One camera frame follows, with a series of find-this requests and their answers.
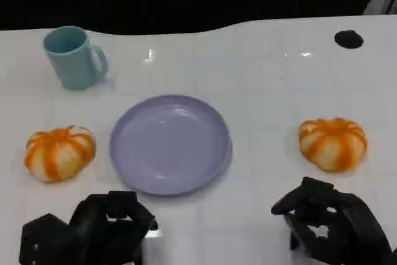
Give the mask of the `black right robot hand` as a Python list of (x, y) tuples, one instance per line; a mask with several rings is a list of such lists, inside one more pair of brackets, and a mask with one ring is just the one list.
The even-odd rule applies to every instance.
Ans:
[(396, 264), (392, 249), (368, 205), (333, 184), (304, 177), (271, 208), (291, 229), (290, 250), (326, 264)]

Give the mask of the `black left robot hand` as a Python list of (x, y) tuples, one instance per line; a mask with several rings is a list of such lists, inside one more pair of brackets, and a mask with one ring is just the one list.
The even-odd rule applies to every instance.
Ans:
[(133, 191), (91, 194), (80, 201), (69, 226), (79, 237), (81, 264), (143, 264), (143, 242), (159, 226)]

